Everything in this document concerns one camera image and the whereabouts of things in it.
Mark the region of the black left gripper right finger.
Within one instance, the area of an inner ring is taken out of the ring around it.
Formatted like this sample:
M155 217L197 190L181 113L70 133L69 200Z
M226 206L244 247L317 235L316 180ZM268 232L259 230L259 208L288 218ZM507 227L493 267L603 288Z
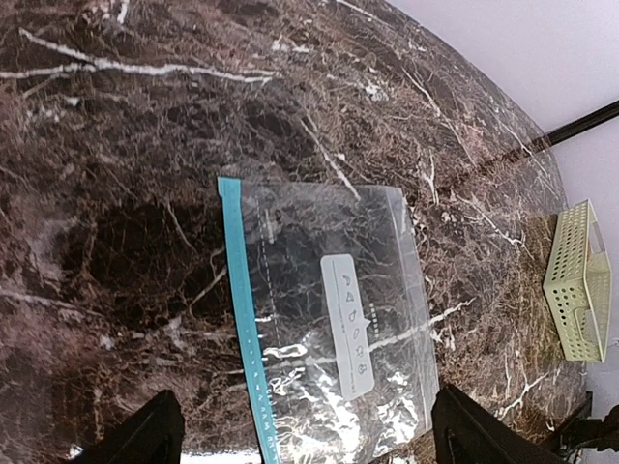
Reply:
M436 462L562 463L553 451L560 435L575 420L569 418L540 444L514 432L454 385L437 393L431 409Z

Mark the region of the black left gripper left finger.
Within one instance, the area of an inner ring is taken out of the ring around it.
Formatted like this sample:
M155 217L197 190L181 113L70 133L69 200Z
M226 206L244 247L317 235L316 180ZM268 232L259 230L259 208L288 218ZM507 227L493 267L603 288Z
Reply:
M82 464L179 464L185 419L172 390L158 392L76 457Z

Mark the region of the clear zip top bag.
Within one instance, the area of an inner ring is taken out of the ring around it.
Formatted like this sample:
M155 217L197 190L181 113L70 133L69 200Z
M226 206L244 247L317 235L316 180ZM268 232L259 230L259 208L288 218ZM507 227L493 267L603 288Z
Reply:
M219 178L233 310L267 463L369 463L439 389L399 188Z

